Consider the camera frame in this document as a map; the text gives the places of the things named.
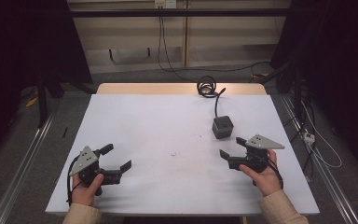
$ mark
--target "black horizontal bar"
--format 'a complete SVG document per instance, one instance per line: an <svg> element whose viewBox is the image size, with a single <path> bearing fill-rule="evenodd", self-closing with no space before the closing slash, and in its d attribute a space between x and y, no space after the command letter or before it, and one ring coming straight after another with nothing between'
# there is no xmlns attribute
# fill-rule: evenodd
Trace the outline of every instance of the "black horizontal bar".
<svg viewBox="0 0 358 224"><path fill-rule="evenodd" d="M288 8L246 9L108 9L73 11L24 11L46 16L68 16L73 18L94 17L284 17L291 13L308 14L309 11L293 11Z"/></svg>

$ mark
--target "beige sleeve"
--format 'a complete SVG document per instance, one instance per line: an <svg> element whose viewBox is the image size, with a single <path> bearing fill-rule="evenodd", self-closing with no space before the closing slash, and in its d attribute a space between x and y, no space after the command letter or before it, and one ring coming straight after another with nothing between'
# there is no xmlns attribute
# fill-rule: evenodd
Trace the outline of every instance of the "beige sleeve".
<svg viewBox="0 0 358 224"><path fill-rule="evenodd" d="M270 224L308 223L307 218L296 211L282 189L264 197L258 205Z"/></svg>
<svg viewBox="0 0 358 224"><path fill-rule="evenodd" d="M80 203L72 203L68 213L63 220L63 224L89 224L99 223L102 212L94 207L86 206Z"/></svg>

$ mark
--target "finger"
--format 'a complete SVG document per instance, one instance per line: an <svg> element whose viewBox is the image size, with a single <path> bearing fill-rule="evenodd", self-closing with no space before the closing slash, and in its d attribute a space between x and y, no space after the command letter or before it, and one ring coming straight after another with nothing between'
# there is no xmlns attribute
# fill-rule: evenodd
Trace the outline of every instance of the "finger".
<svg viewBox="0 0 358 224"><path fill-rule="evenodd" d="M240 165L240 170L243 171L246 175L248 175L252 179L256 179L259 176L257 172L255 172L254 170L243 164Z"/></svg>
<svg viewBox="0 0 358 224"><path fill-rule="evenodd" d="M76 186L81 182L79 174L75 174L74 176L72 176L72 185Z"/></svg>
<svg viewBox="0 0 358 224"><path fill-rule="evenodd" d="M277 154L272 149L268 149L267 153L269 155L269 159L272 160L276 164L277 163Z"/></svg>
<svg viewBox="0 0 358 224"><path fill-rule="evenodd" d="M103 175L98 174L97 176L95 176L94 180L89 185L89 191L95 193L95 191L97 191L97 189L101 186L102 183L103 183Z"/></svg>

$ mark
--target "person's arm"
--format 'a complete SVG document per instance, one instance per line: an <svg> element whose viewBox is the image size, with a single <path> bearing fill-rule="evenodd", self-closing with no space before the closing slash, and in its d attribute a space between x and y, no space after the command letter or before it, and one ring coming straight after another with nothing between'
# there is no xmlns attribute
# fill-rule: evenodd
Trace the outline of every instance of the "person's arm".
<svg viewBox="0 0 358 224"><path fill-rule="evenodd" d="M277 164L277 157L273 150L268 150L269 159ZM262 173L257 173L246 165L240 165L240 169L250 176L263 194L258 204L263 216L271 224L305 224L306 217L301 216L293 207L287 195L281 189L281 183L277 174L268 166Z"/></svg>
<svg viewBox="0 0 358 224"><path fill-rule="evenodd" d="M103 183L103 175L97 175L89 187L84 187L78 175L73 177L72 204L63 221L64 224L72 223L99 223L102 212L94 208L94 194Z"/></svg>

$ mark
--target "white tabletop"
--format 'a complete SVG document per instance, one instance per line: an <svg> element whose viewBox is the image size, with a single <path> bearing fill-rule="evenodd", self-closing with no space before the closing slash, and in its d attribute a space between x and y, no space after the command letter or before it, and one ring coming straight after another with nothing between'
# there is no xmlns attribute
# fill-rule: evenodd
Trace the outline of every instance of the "white tabletop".
<svg viewBox="0 0 358 224"><path fill-rule="evenodd" d="M222 95L217 113L230 116L228 139L212 131L215 99L196 95L93 95L46 211L64 215L66 175L84 146L115 149L100 166L115 170L132 160L119 185L103 186L96 207L118 216L248 216L260 214L261 194L252 179L228 169L219 149L245 156L235 137L259 133L279 142L284 190L301 214L319 209L268 95Z"/></svg>

